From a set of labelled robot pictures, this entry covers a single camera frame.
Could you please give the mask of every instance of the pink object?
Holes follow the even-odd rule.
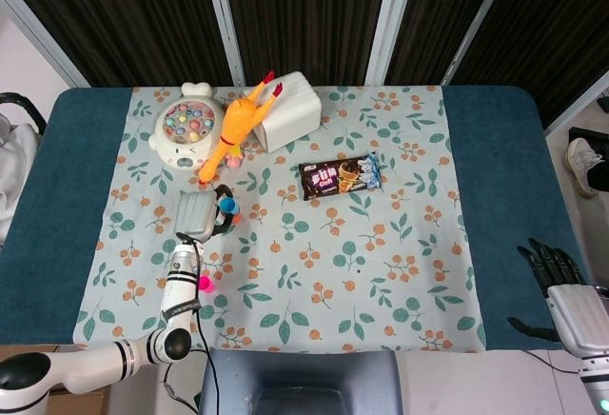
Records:
[[[216,287],[211,283],[211,279],[206,275],[202,275],[199,278],[199,289],[203,293],[211,293]]]
[[[240,156],[230,156],[226,157],[226,165],[231,169],[240,168],[244,159]]]

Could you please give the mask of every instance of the rubber chicken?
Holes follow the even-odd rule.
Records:
[[[247,135],[260,125],[266,113],[273,105],[277,96],[284,89],[283,84],[278,84],[268,101],[256,107],[256,99],[265,89],[265,85],[275,77],[275,72],[271,71],[264,80],[245,98],[235,99],[226,109],[225,120],[222,123],[222,132],[216,149],[211,157],[199,170],[199,180],[203,183],[209,182],[216,174],[218,165],[225,155],[238,147],[246,139]]]

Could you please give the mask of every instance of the white tissue box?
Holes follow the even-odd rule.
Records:
[[[254,133],[267,152],[299,139],[320,125],[322,101],[301,72],[292,72],[266,84],[257,104],[264,103],[276,85],[284,90]]]

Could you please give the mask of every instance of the white sneaker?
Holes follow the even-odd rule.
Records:
[[[576,191],[584,198],[592,198],[599,194],[588,185],[588,170],[602,161],[602,156],[590,148],[583,138],[575,139],[564,154],[567,168],[573,174]]]

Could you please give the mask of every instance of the chocolate snack bar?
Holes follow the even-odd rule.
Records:
[[[305,201],[381,186],[381,174],[377,154],[374,151],[356,158],[302,163],[298,165],[298,169],[301,173]]]

